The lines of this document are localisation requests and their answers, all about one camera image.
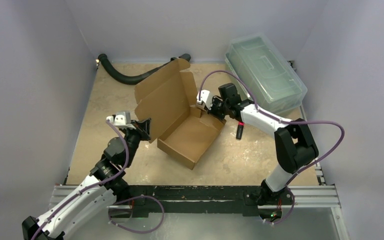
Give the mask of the brown cardboard box sheet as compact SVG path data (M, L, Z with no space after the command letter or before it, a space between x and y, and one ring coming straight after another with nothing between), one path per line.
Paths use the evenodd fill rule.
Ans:
M196 106L198 89L190 63L177 58L134 88L138 120L150 119L149 142L192 170L226 121Z

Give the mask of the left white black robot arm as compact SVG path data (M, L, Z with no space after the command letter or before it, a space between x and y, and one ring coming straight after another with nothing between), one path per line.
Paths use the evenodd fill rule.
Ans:
M81 184L47 212L22 222L25 240L67 240L104 208L128 201L130 187L123 176L140 142L151 139L151 119L126 123L119 114L107 117L106 123L117 137L108 142L100 160Z

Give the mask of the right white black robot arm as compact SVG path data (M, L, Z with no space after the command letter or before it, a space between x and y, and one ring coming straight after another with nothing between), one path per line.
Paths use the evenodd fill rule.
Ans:
M287 119L283 123L277 115L268 116L269 112L254 101L242 99L232 83L221 85L218 91L219 95L213 95L208 90L200 90L196 96L197 106L219 120L228 116L274 139L277 165L262 181L259 193L254 195L259 205L273 204L285 192L293 175L318 157L319 150L311 130L301 118Z

